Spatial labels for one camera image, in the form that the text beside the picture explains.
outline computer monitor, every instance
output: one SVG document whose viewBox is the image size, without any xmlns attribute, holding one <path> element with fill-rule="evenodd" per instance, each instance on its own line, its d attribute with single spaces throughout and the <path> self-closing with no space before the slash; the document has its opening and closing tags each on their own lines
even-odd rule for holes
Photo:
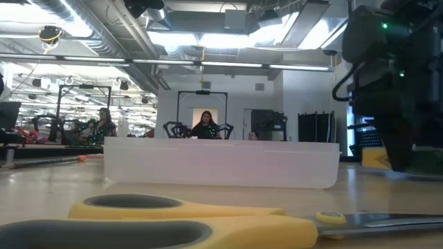
<svg viewBox="0 0 443 249">
<path fill-rule="evenodd" d="M 15 128 L 20 106 L 20 102 L 0 102 L 0 129 L 10 131 Z"/>
</svg>

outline wall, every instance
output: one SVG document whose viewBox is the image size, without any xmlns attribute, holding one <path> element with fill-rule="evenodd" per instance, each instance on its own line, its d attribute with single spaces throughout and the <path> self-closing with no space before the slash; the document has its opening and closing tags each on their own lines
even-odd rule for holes
<svg viewBox="0 0 443 249">
<path fill-rule="evenodd" d="M 347 154 L 347 103 L 332 99 L 332 88 L 345 72 L 345 68 L 339 65 L 335 73 L 306 71 L 283 73 L 283 109 L 288 117 L 289 141 L 298 141 L 298 114 L 329 113 L 331 110 L 335 111 L 337 119 L 337 139 L 341 144 L 341 151 Z"/>
<path fill-rule="evenodd" d="M 166 138 L 163 124 L 175 121 L 177 114 L 177 92 L 196 91 L 201 89 L 200 75 L 165 75 L 165 80 L 172 91 L 159 91 L 159 106 L 155 138 Z M 245 109 L 273 109 L 273 82 L 265 76 L 231 76 L 205 75 L 205 81 L 212 82 L 211 91 L 228 93 L 227 123 L 234 126 L 235 134 L 231 139 L 241 140 L 243 132 L 243 112 Z M 264 91 L 256 91 L 255 83 L 265 83 Z M 193 108 L 218 109 L 219 124 L 224 122 L 223 95 L 181 94 L 179 121 L 192 124 Z"/>
</svg>

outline dark hair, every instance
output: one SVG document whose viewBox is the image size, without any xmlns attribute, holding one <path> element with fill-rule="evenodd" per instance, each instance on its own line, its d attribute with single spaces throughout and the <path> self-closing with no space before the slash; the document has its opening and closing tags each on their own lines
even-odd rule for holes
<svg viewBox="0 0 443 249">
<path fill-rule="evenodd" d="M 201 126 L 201 125 L 203 125 L 203 116 L 204 116 L 205 114 L 208 114 L 208 115 L 209 115 L 209 125 L 210 125 L 210 126 L 217 126 L 217 124 L 216 124 L 216 123 L 214 122 L 214 120 L 213 120 L 213 115 L 211 114 L 211 112 L 210 112 L 210 111 L 204 111 L 204 112 L 201 114 L 200 122 L 196 125 L 196 127 L 197 127 L 197 126 Z"/>
<path fill-rule="evenodd" d="M 254 133 L 254 134 L 255 134 L 255 137 L 258 139 L 258 132 L 256 132 L 256 131 L 251 131 L 251 133 Z"/>
<path fill-rule="evenodd" d="M 99 111 L 103 111 L 103 112 L 105 113 L 105 115 L 106 115 L 105 122 L 106 122 L 107 124 L 110 124 L 110 123 L 112 122 L 112 120 L 111 120 L 111 112 L 109 111 L 109 109 L 103 107 L 103 108 L 100 108 Z"/>
</svg>

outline wooden table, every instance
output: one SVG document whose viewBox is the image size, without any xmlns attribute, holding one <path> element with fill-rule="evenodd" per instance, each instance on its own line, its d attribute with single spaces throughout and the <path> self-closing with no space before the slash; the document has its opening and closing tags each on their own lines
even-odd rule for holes
<svg viewBox="0 0 443 249">
<path fill-rule="evenodd" d="M 115 184 L 103 175 L 100 159 L 85 164 L 0 171 L 0 223 L 66 217 L 76 200 L 96 194 L 144 193 L 198 203 L 284 208 L 291 216 L 317 211 L 343 214 L 391 212 L 443 214 L 442 181 L 394 179 L 404 176 L 361 167 L 343 167 L 328 190 L 271 187 L 217 187 L 165 184 Z M 442 248 L 443 231 L 386 234 L 372 238 L 320 240 L 316 248 Z"/>
</svg>

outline workstation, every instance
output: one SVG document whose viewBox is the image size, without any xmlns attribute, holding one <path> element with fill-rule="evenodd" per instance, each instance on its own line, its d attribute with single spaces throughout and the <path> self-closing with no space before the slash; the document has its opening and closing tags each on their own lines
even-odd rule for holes
<svg viewBox="0 0 443 249">
<path fill-rule="evenodd" d="M 441 16 L 0 0 L 0 248 L 440 248 Z"/>
</svg>

